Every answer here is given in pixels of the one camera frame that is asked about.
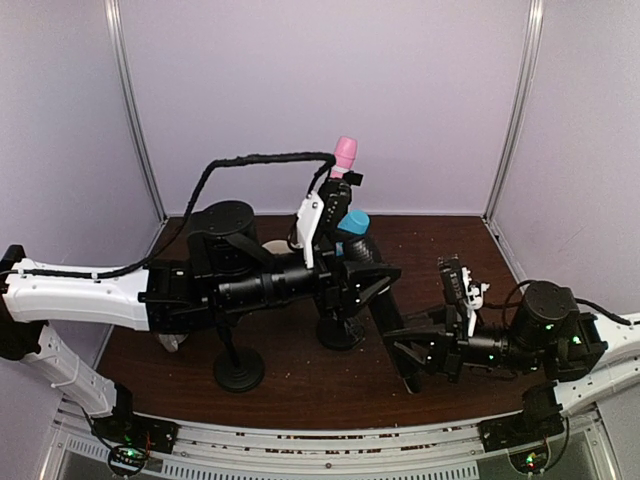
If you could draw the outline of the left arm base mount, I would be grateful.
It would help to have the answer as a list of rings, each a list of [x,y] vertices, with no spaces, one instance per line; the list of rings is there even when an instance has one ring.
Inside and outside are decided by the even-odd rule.
[[[151,454],[171,454],[179,426],[169,420],[139,415],[133,411],[133,394],[115,384],[115,405],[106,417],[90,417],[91,433],[107,448],[107,466],[117,477],[139,474]]]

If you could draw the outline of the blue toy microphone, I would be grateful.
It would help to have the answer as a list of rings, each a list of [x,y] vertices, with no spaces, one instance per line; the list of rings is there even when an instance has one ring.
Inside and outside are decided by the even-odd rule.
[[[345,248],[351,247],[362,240],[370,227],[371,219],[362,210],[349,211],[338,223],[336,229],[336,256],[346,259]]]

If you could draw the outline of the black microphone stand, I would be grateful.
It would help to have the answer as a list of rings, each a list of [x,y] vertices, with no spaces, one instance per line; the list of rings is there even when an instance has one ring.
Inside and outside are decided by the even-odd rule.
[[[348,185],[355,186],[355,187],[359,187],[362,184],[363,177],[364,177],[363,174],[360,174],[354,171],[348,171],[343,174],[343,180]]]
[[[255,349],[236,347],[230,326],[219,324],[216,332],[225,348],[213,365],[217,384],[230,393],[245,393],[256,388],[265,374],[262,356]]]

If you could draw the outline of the pink toy microphone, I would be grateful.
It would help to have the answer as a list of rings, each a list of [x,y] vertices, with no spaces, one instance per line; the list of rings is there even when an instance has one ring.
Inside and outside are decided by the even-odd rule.
[[[335,164],[331,168],[330,178],[341,179],[352,170],[358,150],[358,142],[348,136],[341,136],[334,149]]]

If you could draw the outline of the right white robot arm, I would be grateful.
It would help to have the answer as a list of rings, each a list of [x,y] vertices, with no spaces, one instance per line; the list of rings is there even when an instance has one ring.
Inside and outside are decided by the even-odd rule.
[[[495,305],[497,324],[481,312],[489,284],[473,279],[458,257],[438,263],[444,303],[404,317],[383,335],[400,359],[428,375],[459,381],[464,368],[504,370],[544,380],[523,396],[523,414],[545,417],[580,411],[608,388],[639,377],[639,320],[576,297],[568,287],[525,280]]]

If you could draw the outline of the black toy microphone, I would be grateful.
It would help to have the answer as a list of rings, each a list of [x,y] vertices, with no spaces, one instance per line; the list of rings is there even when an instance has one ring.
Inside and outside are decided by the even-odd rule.
[[[347,243],[347,258],[365,264],[383,263],[379,249],[373,238],[368,235],[360,236]],[[404,321],[391,287],[387,287],[373,298],[369,303],[369,310],[381,337],[385,333],[404,328]],[[398,353],[392,343],[387,340],[383,343],[408,393],[419,393],[422,385],[418,367]]]

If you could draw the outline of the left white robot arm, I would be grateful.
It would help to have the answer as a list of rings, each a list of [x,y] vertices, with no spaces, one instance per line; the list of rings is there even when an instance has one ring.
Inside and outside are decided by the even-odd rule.
[[[263,380],[264,362],[237,347],[232,329],[244,315],[312,299],[327,346],[358,341],[350,320],[363,308],[383,320],[397,267],[385,263],[365,233],[342,226],[354,177],[329,178],[307,194],[296,215],[296,244],[282,253],[262,245],[253,208],[240,200],[215,203],[188,215],[185,260],[148,259],[115,273],[56,269],[26,257],[19,245],[4,258],[1,354],[34,363],[51,385],[77,401],[88,416],[130,427],[133,397],[123,385],[98,375],[51,328],[52,321],[109,324],[131,330],[184,335],[213,329],[224,350],[214,378],[225,391],[244,393]]]

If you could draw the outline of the taped base microphone stand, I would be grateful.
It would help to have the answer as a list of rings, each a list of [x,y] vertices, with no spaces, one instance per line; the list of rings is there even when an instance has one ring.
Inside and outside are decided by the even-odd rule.
[[[316,337],[329,350],[348,351],[364,340],[365,328],[354,317],[323,317],[316,325]]]

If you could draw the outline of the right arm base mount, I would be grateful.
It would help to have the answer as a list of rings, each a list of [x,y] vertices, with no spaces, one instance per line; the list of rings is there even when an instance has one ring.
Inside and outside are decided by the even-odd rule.
[[[486,453],[506,450],[512,468],[528,479],[553,469],[564,456],[570,438],[570,421],[561,414],[556,381],[529,388],[522,395],[522,410],[478,424]]]

